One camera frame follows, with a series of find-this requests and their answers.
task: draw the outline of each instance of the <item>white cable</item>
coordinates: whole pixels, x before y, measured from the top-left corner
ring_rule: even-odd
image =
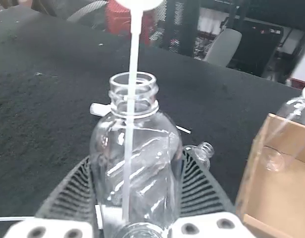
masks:
[[[34,217],[0,217],[0,222],[19,222]]]
[[[86,14],[105,6],[106,3],[107,2],[103,1],[103,0],[94,1],[94,2],[84,6],[83,8],[81,8],[80,10],[75,12],[74,14],[72,14],[70,17],[68,17],[67,21],[77,22]]]

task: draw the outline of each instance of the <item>white plastic tube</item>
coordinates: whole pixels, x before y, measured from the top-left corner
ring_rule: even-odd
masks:
[[[138,68],[139,53],[139,35],[141,33],[143,12],[140,10],[131,10],[131,54],[129,62],[129,79],[127,95],[127,118],[125,132],[125,151],[124,151],[124,169],[123,169],[123,202],[122,212],[123,220],[129,221],[129,193],[130,193],[130,175],[131,175],[131,157],[133,154],[133,135],[134,135],[134,111],[135,111],[135,93]]]

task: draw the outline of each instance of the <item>bottle mouth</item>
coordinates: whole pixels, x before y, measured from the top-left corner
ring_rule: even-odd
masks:
[[[110,80],[109,96],[123,97],[128,99],[128,79],[129,72],[114,75]],[[149,97],[158,92],[156,77],[150,73],[137,72],[135,85],[135,100],[142,97]]]
[[[158,92],[156,77],[150,73],[137,72],[135,95],[132,98],[135,101],[135,112],[133,115],[127,113],[129,72],[119,73],[110,80],[109,96],[111,98],[112,113],[120,116],[132,116],[135,118],[147,117],[155,113],[159,106],[155,98]]]

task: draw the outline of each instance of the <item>office chair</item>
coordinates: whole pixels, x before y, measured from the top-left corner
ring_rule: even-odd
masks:
[[[239,0],[231,1],[227,24],[224,26],[222,32],[214,39],[204,61],[222,67],[226,67],[231,61],[242,39],[240,31],[249,6],[249,0],[244,1],[239,24],[236,29],[233,29],[237,6],[239,4]]]

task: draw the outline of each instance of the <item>cardboard box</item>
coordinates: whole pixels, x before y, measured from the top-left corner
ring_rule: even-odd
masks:
[[[260,151],[270,128],[283,118],[268,115],[253,141],[240,190],[237,215],[258,238],[305,238],[305,147],[286,170],[273,172],[261,163]],[[305,126],[289,122],[273,148],[290,154],[305,141]]]

